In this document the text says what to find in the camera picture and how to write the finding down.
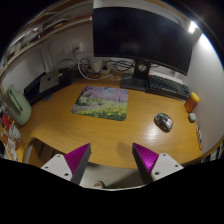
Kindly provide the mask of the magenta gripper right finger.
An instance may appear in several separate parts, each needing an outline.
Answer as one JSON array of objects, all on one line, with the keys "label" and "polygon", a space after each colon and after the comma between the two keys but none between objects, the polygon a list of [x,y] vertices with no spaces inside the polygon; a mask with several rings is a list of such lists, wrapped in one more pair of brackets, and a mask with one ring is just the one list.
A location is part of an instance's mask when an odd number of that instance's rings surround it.
[{"label": "magenta gripper right finger", "polygon": [[164,178],[183,168],[167,153],[157,154],[137,143],[132,144],[132,154],[144,184]]}]

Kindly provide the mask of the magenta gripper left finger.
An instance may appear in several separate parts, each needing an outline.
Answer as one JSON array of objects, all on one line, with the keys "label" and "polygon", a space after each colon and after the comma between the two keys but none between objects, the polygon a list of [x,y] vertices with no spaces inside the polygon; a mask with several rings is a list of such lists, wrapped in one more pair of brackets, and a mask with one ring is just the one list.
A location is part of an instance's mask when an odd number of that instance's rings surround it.
[{"label": "magenta gripper left finger", "polygon": [[66,155],[56,154],[42,169],[79,185],[91,155],[91,144],[87,143]]}]

